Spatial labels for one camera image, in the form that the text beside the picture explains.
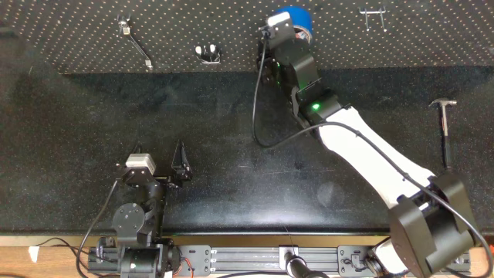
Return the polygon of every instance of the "pegboard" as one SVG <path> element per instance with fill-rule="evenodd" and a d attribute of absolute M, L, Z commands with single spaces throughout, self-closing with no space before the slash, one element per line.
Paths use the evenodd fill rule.
<path fill-rule="evenodd" d="M 0 19 L 61 73 L 147 72 L 118 35 L 117 15 L 151 57 L 152 72 L 253 71 L 258 28 L 278 8 L 313 17 L 319 68 L 494 65 L 494 1 L 486 0 L 0 0 Z M 369 15 L 359 8 L 385 7 Z M 195 46 L 217 44 L 219 65 L 203 65 Z"/>

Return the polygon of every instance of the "hammer handle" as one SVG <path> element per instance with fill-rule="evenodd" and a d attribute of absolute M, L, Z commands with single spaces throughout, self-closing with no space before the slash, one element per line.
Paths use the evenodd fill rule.
<path fill-rule="evenodd" d="M 445 159 L 445 168 L 446 170 L 451 170 L 452 165 L 451 165 L 451 148 L 449 147 L 449 136 L 444 136 L 443 137 L 443 142 L 442 142 L 442 150 L 444 154 L 444 159 Z"/>

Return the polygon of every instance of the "black tabletop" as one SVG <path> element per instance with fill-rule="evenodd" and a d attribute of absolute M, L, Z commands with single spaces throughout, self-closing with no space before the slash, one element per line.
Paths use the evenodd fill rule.
<path fill-rule="evenodd" d="M 477 224 L 494 232 L 492 68 L 342 69 L 322 72 L 379 135 L 417 164 L 442 171 L 438 109 L 448 109 L 455 170 Z M 338 155 L 311 136 L 274 150 L 252 140 L 254 73 L 86 74 L 48 67 L 2 74 L 0 232 L 82 234 L 137 141 L 170 170 L 182 139 L 193 181 L 168 191 L 166 233 L 383 233 L 387 208 Z M 257 128 L 266 142 L 298 131 L 283 95 L 259 92 Z M 112 233 L 119 188 L 96 226 Z"/>

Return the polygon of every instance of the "green light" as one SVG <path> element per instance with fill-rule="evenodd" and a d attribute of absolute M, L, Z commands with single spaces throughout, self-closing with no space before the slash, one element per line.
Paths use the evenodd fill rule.
<path fill-rule="evenodd" d="M 318 103 L 312 105 L 312 110 L 318 111 L 321 106 Z"/>

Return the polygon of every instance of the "blue object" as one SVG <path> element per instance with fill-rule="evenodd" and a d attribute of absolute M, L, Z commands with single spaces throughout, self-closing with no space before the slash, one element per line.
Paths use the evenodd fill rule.
<path fill-rule="evenodd" d="M 280 12 L 288 12 L 292 19 L 293 27 L 304 29 L 311 37 L 313 36 L 312 19 L 310 18 L 310 13 L 308 13 L 308 11 L 300 7 L 285 7 L 276 11 L 277 14 Z"/>

